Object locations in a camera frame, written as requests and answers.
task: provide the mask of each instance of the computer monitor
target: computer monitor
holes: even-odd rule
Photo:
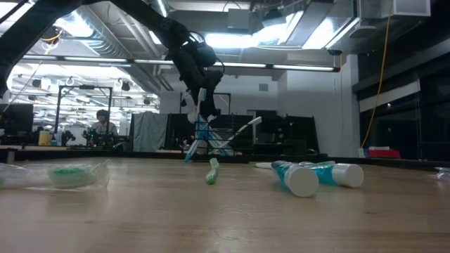
[[[3,113],[7,104],[0,104],[0,129],[5,129],[6,134],[18,132],[31,132],[33,128],[33,105],[11,104]]]

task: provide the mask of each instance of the green object in plastic bag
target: green object in plastic bag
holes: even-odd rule
[[[78,167],[55,168],[49,176],[57,188],[78,188],[96,182],[96,177],[88,169]]]

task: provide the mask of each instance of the yellow cable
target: yellow cable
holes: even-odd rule
[[[383,56],[382,56],[381,73],[380,73],[380,85],[378,86],[377,98],[375,100],[375,106],[373,107],[373,110],[372,110],[371,121],[368,124],[366,137],[364,138],[364,141],[361,144],[361,148],[363,148],[364,145],[366,144],[368,135],[371,132],[372,122],[373,122],[373,118],[375,116],[375,110],[376,110],[377,104],[378,104],[378,98],[380,97],[381,86],[383,85],[383,77],[384,77],[384,74],[385,74],[385,63],[386,63],[386,53],[387,53],[387,41],[389,40],[389,26],[390,26],[390,23],[391,23],[391,15],[392,15],[392,8],[393,7],[394,7],[394,0],[391,0],[391,7],[390,7],[390,11],[389,11],[389,17],[387,18],[387,24],[386,24],[387,27],[386,27],[386,38],[385,38],[385,50],[384,50]]]

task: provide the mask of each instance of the gray curtain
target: gray curtain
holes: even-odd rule
[[[134,152],[155,152],[164,146],[167,117],[153,112],[134,115]]]

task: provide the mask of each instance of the fluorescent light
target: fluorescent light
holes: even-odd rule
[[[164,17],[167,17],[166,6],[164,6],[162,0],[157,0],[157,4],[161,9],[161,15],[163,15]]]
[[[359,22],[359,18],[355,18],[350,25],[348,25],[345,29],[343,29],[343,31],[341,31],[332,41],[330,41],[330,43],[328,43],[325,47],[328,49],[330,47],[332,47],[334,44],[336,44],[336,42],[338,42],[339,40],[341,40],[341,38],[344,37],[344,35],[346,35],[357,23]]]
[[[249,48],[257,46],[249,34],[206,34],[205,41],[213,48]]]
[[[297,27],[300,18],[302,18],[303,13],[304,11],[299,11],[286,17],[286,21],[289,25],[286,27],[285,32],[280,36],[280,39],[278,39],[278,45],[285,43],[289,39],[290,35],[294,32],[295,27]]]
[[[334,70],[334,67],[315,67],[315,66],[299,66],[299,65],[274,65],[275,70],[309,70],[309,71],[328,71]]]
[[[92,57],[64,57],[66,60],[73,61],[86,61],[86,62],[102,62],[102,63],[126,63],[126,59],[116,59],[116,58],[92,58]]]
[[[76,100],[80,100],[81,102],[85,102],[85,103],[91,102],[91,100],[90,100],[89,98],[83,97],[83,96],[75,97],[75,99],[76,99]]]
[[[155,43],[155,44],[157,44],[157,45],[162,44],[161,41],[160,41],[160,39],[158,39],[158,38],[156,37],[156,35],[155,35],[154,32],[149,31],[148,33],[150,34],[150,37],[152,38],[153,43]]]
[[[224,63],[225,67],[251,67],[251,68],[265,68],[265,64],[258,63]],[[222,66],[221,63],[215,63],[214,66]]]
[[[174,62],[171,60],[134,60],[135,63],[145,63],[145,64],[161,64],[161,65],[173,65]]]
[[[56,56],[34,56],[26,55],[22,57],[23,60],[57,60]]]
[[[303,49],[322,49],[333,38],[334,29],[331,19],[326,18],[314,32],[307,42],[302,46]]]

